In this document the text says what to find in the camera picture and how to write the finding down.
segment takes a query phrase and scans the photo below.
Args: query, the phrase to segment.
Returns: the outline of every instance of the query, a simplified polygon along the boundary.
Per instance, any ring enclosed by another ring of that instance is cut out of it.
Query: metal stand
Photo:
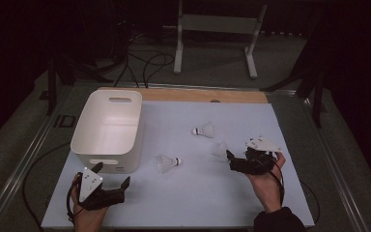
[[[334,44],[334,38],[329,34],[327,17],[323,14],[314,32],[303,48],[291,74],[286,79],[272,86],[260,88],[260,90],[264,92],[273,92],[289,83],[302,79],[302,83],[296,95],[300,99],[306,99],[309,97],[312,90],[314,90],[312,118],[318,128],[320,128],[324,76],[329,66],[329,57],[333,51]]]
[[[261,11],[257,18],[247,17],[230,17],[230,16],[214,16],[214,15],[199,15],[199,14],[183,14],[183,0],[179,0],[179,16],[177,25],[177,49],[174,62],[174,73],[182,72],[183,60],[183,31],[211,31],[211,32],[226,32],[251,34],[251,44],[246,47],[245,57],[248,65],[249,76],[253,79],[257,78],[252,51],[257,42],[258,35],[261,30],[262,21],[267,10],[267,5],[261,7]]]

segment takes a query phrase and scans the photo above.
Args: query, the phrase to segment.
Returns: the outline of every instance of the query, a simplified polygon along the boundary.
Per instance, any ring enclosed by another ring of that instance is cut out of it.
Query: sleeve
[[[254,232],[306,231],[302,221],[288,207],[266,214],[261,212],[254,219]]]

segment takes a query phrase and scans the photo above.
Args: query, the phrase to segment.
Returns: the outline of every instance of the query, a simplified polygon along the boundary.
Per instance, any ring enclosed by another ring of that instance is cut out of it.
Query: white stand leg
[[[183,61],[183,43],[179,42],[176,50],[176,57],[174,60],[174,73],[180,74],[182,72],[182,61]]]
[[[252,50],[249,53],[249,48],[245,48],[246,64],[248,65],[249,77],[256,79],[258,77],[257,70],[255,69],[254,58],[252,57]]]

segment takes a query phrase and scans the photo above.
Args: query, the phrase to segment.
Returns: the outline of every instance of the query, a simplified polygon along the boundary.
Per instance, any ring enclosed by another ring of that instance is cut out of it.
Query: aluminum rail
[[[359,207],[357,206],[357,203],[354,199],[354,196],[352,195],[352,192],[341,173],[340,167],[337,165],[337,162],[327,143],[323,130],[317,128],[313,121],[311,103],[309,99],[304,100],[301,103],[301,107],[304,111],[304,115],[307,118],[307,122],[309,123],[310,128],[314,130],[315,134],[319,139],[320,144],[322,145],[322,149],[324,151],[323,158],[325,160],[329,174],[332,177],[333,183],[336,186],[336,189],[339,193],[339,196],[342,200],[343,206],[348,214],[352,226],[354,227],[356,232],[359,231],[369,232],[370,230],[367,226],[367,223],[364,220],[363,215],[360,212]]]
[[[39,150],[41,149],[44,140],[46,139],[47,134],[53,122],[55,120],[55,115],[59,111],[59,108],[62,104],[66,101],[67,96],[71,92],[70,87],[63,87],[61,94],[59,95],[59,103],[53,110],[50,116],[47,116],[41,127],[39,128],[36,136],[32,140],[31,144],[28,147],[28,150],[22,157],[22,160],[19,162],[17,167],[15,168],[14,172],[9,177],[8,181],[4,185],[1,193],[0,193],[0,221],[3,215],[6,213],[7,209],[9,208],[14,196],[21,186],[23,179],[31,167],[35,157],[37,156]]]

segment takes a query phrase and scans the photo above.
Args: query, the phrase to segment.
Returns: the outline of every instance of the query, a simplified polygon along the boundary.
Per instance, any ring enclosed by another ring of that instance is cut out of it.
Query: metal frame
[[[326,137],[322,129],[318,128],[314,122],[314,119],[312,117],[312,105],[309,99],[306,99],[304,102],[302,102],[301,106],[307,118],[307,122],[316,133],[319,142],[324,150],[323,158],[325,164],[327,165],[329,174],[333,180],[333,183],[336,186],[336,189],[339,193],[339,196],[342,200],[343,206],[348,214],[352,226],[354,227],[355,231],[369,232],[370,229],[367,226],[366,221],[364,220],[363,214],[361,213],[359,207],[357,206],[357,202],[355,201],[352,191],[350,190],[348,184],[346,183],[345,178],[342,175],[340,167],[338,166],[335,157],[327,143]]]
[[[6,213],[8,207],[11,205],[14,196],[16,195],[17,190],[22,185],[23,179],[32,165],[34,159],[37,157],[46,137],[55,121],[55,115],[59,110],[60,106],[68,98],[71,92],[71,87],[63,87],[61,94],[59,96],[59,104],[53,108],[53,114],[47,116],[41,127],[39,128],[36,136],[34,137],[33,141],[29,145],[28,150],[22,157],[22,160],[19,162],[17,167],[14,169],[14,172],[8,178],[7,183],[4,185],[2,192],[0,194],[0,220],[2,219],[3,215]]]
[[[174,73],[180,74],[182,72],[184,49],[183,31],[211,31],[252,35],[251,44],[246,47],[244,51],[246,64],[248,65],[249,77],[253,79],[257,78],[258,73],[255,69],[252,52],[257,43],[266,10],[267,5],[263,5],[257,18],[183,14],[183,0],[179,0],[177,48],[174,62]]]

